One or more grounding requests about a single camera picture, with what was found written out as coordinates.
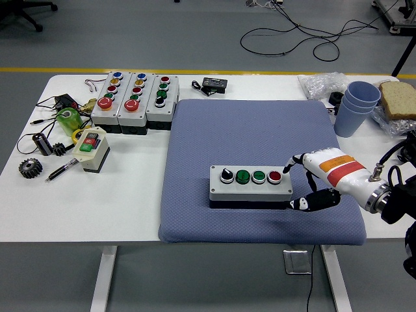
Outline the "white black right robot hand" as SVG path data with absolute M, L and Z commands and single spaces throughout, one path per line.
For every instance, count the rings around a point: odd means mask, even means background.
M 338 148 L 326 148 L 294 155 L 283 169 L 286 174 L 301 164 L 306 172 L 312 193 L 291 200 L 287 207 L 312 212 L 336 206 L 342 195 L 352 196 L 358 205 L 370 213 L 377 213 L 380 198 L 389 190 L 387 182 L 372 174 L 360 162 Z

